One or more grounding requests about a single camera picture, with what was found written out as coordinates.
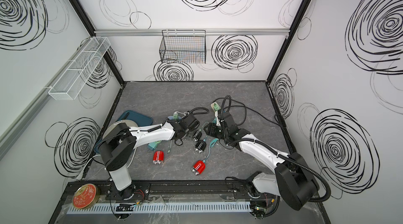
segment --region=teal cable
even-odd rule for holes
[[[218,138],[214,138],[211,142],[210,142],[210,145],[208,146],[208,155],[207,155],[207,157],[203,160],[203,163],[208,159],[208,157],[210,156],[210,149],[211,149],[211,147],[213,147],[215,144],[216,144],[216,142],[218,141]]]

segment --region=aluminum rail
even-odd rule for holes
[[[245,29],[101,29],[95,30],[95,34],[101,37],[109,36],[162,36],[163,30],[177,31],[177,36],[197,35],[200,30],[207,36],[220,35],[284,35],[288,36],[288,28],[245,28]]]

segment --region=red battery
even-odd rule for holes
[[[192,171],[196,174],[196,176],[200,175],[205,169],[205,164],[203,161],[199,160],[192,167]]]
[[[154,159],[153,159],[153,163],[154,164],[162,164],[162,162],[164,161],[164,152],[162,151],[156,151],[154,153]]]

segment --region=black wire basket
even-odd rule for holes
[[[163,30],[161,62],[205,64],[205,30]]]

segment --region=connector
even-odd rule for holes
[[[192,167],[192,171],[196,176],[199,176],[204,171],[204,169],[205,164],[201,160],[197,161]]]
[[[163,161],[164,161],[164,152],[156,151],[154,153],[153,164],[162,164]]]
[[[220,106],[219,106],[219,104],[215,101],[215,102],[213,102],[211,105],[211,108],[214,110],[214,112],[215,111],[219,111],[221,108],[220,108]]]
[[[205,141],[198,141],[195,145],[195,151],[199,151],[200,153],[204,151],[207,144]]]
[[[148,150],[147,151],[155,151],[155,149],[157,148],[157,145],[160,143],[161,141],[157,141],[157,142],[152,142],[148,144]]]
[[[195,131],[195,133],[193,134],[192,139],[197,142],[200,140],[200,138],[202,137],[202,129],[199,129],[198,131]]]

